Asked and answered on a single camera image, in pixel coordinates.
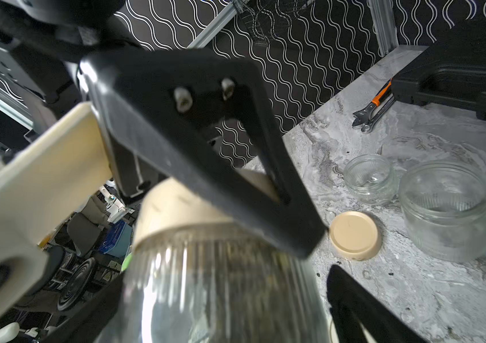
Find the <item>tan jar lid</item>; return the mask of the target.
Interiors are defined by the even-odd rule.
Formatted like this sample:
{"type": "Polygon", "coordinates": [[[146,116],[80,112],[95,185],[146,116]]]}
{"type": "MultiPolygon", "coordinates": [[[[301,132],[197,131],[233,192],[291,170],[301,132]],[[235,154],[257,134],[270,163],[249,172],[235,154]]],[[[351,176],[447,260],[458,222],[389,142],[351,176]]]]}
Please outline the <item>tan jar lid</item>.
{"type": "Polygon", "coordinates": [[[362,212],[337,215],[330,224],[329,238],[337,252],[349,260],[370,260],[381,250],[380,230],[373,219],[362,212]]]}

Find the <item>cream lid of back jar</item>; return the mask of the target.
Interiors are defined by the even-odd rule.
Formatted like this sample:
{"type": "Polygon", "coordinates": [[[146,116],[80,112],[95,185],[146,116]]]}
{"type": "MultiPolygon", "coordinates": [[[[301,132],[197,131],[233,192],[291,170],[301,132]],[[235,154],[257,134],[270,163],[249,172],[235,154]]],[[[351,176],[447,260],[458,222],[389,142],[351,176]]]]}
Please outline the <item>cream lid of back jar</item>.
{"type": "Polygon", "coordinates": [[[169,178],[144,197],[135,226],[132,247],[142,250],[152,240],[182,239],[190,242],[258,242],[253,234],[179,181],[169,178]]]}

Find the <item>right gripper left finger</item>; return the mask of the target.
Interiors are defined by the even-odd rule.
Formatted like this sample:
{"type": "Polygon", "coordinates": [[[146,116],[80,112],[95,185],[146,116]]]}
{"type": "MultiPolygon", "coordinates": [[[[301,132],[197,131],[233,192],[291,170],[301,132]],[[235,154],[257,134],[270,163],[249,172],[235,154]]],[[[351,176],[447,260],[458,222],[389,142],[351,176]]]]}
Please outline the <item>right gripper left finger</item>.
{"type": "Polygon", "coordinates": [[[93,342],[117,313],[124,274],[114,279],[43,342],[93,342]]]}

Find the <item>jar with cream lid front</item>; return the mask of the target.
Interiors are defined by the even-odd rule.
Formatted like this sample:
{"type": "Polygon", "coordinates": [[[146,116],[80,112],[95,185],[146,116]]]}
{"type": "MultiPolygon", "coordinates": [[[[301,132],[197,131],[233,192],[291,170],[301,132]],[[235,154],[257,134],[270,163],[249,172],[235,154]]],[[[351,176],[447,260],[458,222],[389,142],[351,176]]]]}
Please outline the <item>jar with cream lid front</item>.
{"type": "Polygon", "coordinates": [[[439,260],[468,262],[486,252],[486,174],[458,161],[428,161],[399,183],[410,240],[439,260]]]}

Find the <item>jar with cream lid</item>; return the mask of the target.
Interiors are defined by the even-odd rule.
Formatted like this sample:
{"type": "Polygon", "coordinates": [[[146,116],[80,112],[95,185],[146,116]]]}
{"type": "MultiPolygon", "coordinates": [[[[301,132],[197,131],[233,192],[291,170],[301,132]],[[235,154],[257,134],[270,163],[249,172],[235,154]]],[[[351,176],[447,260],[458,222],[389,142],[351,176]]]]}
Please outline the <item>jar with cream lid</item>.
{"type": "Polygon", "coordinates": [[[458,161],[428,161],[399,183],[410,240],[439,260],[468,262],[486,252],[486,174],[458,161]]]}
{"type": "Polygon", "coordinates": [[[328,342],[308,263],[228,224],[154,234],[99,342],[328,342]]]}

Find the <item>glass jar with tea leaves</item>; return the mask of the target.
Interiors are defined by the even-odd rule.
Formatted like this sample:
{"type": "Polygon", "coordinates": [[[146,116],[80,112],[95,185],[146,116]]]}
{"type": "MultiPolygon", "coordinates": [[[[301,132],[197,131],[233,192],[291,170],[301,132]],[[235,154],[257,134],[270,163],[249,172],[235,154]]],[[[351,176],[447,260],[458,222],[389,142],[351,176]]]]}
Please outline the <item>glass jar with tea leaves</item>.
{"type": "Polygon", "coordinates": [[[393,164],[378,154],[354,158],[344,168],[343,177],[350,194],[362,204],[388,204],[397,193],[393,164]]]}

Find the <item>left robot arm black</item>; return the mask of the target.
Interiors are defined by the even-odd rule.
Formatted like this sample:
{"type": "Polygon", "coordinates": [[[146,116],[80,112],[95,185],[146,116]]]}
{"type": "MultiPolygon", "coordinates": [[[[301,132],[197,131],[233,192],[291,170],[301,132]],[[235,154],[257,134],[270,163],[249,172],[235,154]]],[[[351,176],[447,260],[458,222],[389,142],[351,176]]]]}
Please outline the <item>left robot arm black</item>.
{"type": "Polygon", "coordinates": [[[51,111],[33,111],[39,130],[88,101],[124,203],[172,177],[275,247],[310,256],[327,228],[285,148],[257,66],[207,49],[147,51],[116,20],[121,7],[0,1],[0,70],[51,111]],[[278,200],[213,150],[215,127],[226,119],[245,128],[278,200]]]}

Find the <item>jar with cream lid back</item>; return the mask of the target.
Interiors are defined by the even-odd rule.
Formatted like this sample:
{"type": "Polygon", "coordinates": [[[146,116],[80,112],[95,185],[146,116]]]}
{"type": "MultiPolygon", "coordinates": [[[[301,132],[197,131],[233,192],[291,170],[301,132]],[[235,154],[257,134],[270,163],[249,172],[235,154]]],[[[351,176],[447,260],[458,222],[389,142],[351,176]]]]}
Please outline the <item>jar with cream lid back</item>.
{"type": "Polygon", "coordinates": [[[228,224],[154,234],[99,342],[328,342],[308,263],[228,224]]]}

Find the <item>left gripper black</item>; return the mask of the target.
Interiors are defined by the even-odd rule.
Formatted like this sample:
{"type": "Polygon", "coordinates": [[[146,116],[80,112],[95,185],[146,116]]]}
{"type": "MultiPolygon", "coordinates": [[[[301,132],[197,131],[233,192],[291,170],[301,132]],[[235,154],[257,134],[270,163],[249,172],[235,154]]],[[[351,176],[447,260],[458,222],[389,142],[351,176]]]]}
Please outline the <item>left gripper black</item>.
{"type": "Polygon", "coordinates": [[[137,204],[172,177],[253,234],[310,256],[326,227],[285,148],[261,72],[250,59],[207,49],[93,51],[79,86],[97,114],[117,194],[137,204]],[[214,151],[216,126],[235,119],[270,178],[272,200],[214,151]]]}

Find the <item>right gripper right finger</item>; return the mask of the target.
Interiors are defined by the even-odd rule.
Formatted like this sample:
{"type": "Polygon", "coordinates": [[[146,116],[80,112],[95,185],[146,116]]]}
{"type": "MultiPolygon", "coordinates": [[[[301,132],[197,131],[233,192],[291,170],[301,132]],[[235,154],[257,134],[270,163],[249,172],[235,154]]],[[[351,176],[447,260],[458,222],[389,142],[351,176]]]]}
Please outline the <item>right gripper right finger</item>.
{"type": "Polygon", "coordinates": [[[343,268],[332,265],[327,277],[327,301],[340,342],[424,342],[343,268]]]}

